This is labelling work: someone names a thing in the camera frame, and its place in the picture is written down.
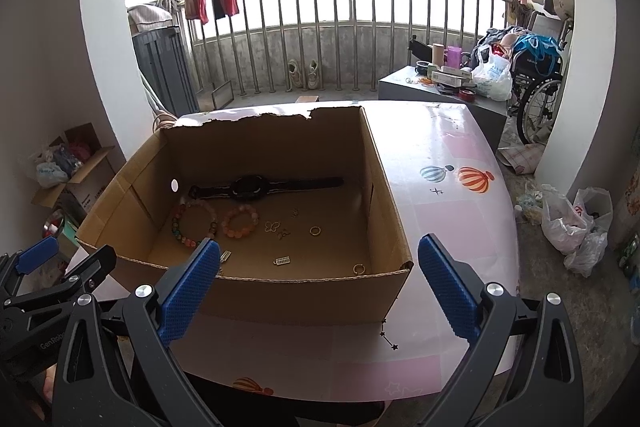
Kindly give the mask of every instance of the wheelchair wheel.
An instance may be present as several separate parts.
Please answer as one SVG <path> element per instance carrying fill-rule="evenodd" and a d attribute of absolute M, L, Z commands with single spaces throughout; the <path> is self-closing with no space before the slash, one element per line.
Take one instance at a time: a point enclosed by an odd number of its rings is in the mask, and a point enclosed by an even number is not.
<path fill-rule="evenodd" d="M 541 78 L 525 90 L 516 119 L 522 143 L 534 143 L 534 135 L 553 118 L 560 83 L 558 79 Z"/>

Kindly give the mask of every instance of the cardboard box with items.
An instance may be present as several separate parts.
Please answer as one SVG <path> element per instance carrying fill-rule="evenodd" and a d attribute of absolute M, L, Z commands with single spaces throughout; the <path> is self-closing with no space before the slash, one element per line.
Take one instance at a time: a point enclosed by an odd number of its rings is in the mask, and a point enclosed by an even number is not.
<path fill-rule="evenodd" d="M 91 156 L 83 162 L 68 182 L 50 188 L 39 188 L 31 203 L 54 208 L 63 190 L 67 189 L 78 200 L 82 210 L 88 212 L 113 178 L 113 169 L 106 161 L 113 146 L 102 147 L 95 134 L 94 126 L 90 123 L 66 130 L 65 137 L 69 143 L 85 144 Z M 50 145 L 56 146 L 61 143 L 63 139 L 59 137 Z"/>
<path fill-rule="evenodd" d="M 162 130 L 78 231 L 87 250 L 115 248 L 113 275 L 130 291 L 207 235 L 226 259 L 200 310 L 246 321 L 381 321 L 413 266 L 366 115 L 353 106 Z"/>

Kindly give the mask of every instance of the pink tablecloth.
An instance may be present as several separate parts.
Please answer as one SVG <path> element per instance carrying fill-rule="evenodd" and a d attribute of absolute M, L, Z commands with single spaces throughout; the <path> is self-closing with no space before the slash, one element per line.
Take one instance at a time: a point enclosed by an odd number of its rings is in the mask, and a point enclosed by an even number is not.
<path fill-rule="evenodd" d="M 322 105 L 348 103 L 230 109 L 186 116 L 178 124 L 264 112 L 308 115 Z M 436 233 L 455 259 L 469 263 L 485 282 L 500 282 L 514 294 L 518 244 L 511 200 L 466 106 L 392 101 L 360 105 L 414 258 L 419 239 Z M 225 385 L 259 386 L 274 396 L 373 401 L 436 393 L 467 343 L 454 336 L 415 262 L 384 324 L 283 327 L 198 314 L 172 350 L 189 373 Z M 113 280 L 105 282 L 97 296 L 125 295 L 118 287 Z M 498 372 L 511 367 L 513 355 L 514 344 L 509 343 Z"/>

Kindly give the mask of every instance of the beaded bracelet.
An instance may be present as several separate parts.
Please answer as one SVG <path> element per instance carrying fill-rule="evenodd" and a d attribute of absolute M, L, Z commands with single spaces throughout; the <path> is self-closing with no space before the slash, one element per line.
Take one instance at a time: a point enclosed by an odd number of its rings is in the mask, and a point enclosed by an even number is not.
<path fill-rule="evenodd" d="M 252 223 L 248 227 L 244 227 L 241 230 L 232 230 L 229 228 L 229 221 L 236 217 L 239 214 L 246 212 L 251 215 Z M 258 212 L 252 207 L 250 204 L 241 204 L 238 208 L 232 208 L 225 214 L 224 219 L 222 220 L 222 232 L 225 233 L 227 237 L 233 237 L 235 239 L 240 239 L 245 235 L 249 235 L 255 230 L 255 225 L 258 224 Z"/>
<path fill-rule="evenodd" d="M 201 243 L 201 241 L 194 241 L 193 239 L 185 236 L 180 231 L 180 219 L 182 218 L 182 214 L 184 214 L 184 211 L 190 206 L 201 206 L 202 208 L 205 208 L 209 211 L 209 214 L 211 215 L 211 224 L 209 225 L 209 232 L 205 236 L 209 239 L 213 239 L 216 236 L 216 230 L 218 229 L 218 217 L 216 215 L 215 209 L 213 209 L 213 207 L 209 203 L 207 203 L 207 201 L 191 200 L 178 205 L 178 209 L 176 210 L 174 218 L 172 219 L 171 232 L 174 234 L 174 237 L 178 240 L 178 242 L 185 245 L 185 247 L 195 248 Z"/>

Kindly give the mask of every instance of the star print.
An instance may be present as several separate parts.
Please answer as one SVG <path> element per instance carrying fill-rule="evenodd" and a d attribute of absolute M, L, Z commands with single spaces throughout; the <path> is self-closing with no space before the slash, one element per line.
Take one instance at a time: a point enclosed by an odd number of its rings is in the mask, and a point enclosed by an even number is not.
<path fill-rule="evenodd" d="M 386 387 L 385 391 L 387 391 L 390 395 L 400 393 L 400 384 L 396 382 L 389 382 L 389 385 Z"/>

